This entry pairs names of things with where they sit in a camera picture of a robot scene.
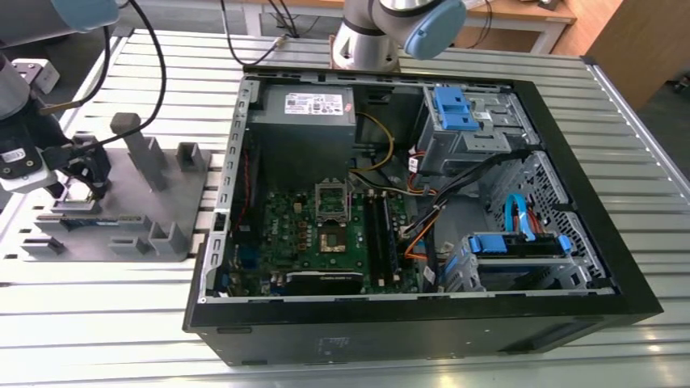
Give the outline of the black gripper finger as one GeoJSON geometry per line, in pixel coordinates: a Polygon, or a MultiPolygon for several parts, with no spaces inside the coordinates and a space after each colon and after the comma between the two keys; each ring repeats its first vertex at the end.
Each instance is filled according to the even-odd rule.
{"type": "Polygon", "coordinates": [[[64,198],[68,188],[65,186],[69,176],[63,171],[56,171],[56,182],[45,187],[52,198],[64,198]]]}
{"type": "Polygon", "coordinates": [[[109,158],[101,145],[89,149],[68,166],[69,176],[88,186],[95,200],[101,200],[109,189],[109,171],[109,158]]]}

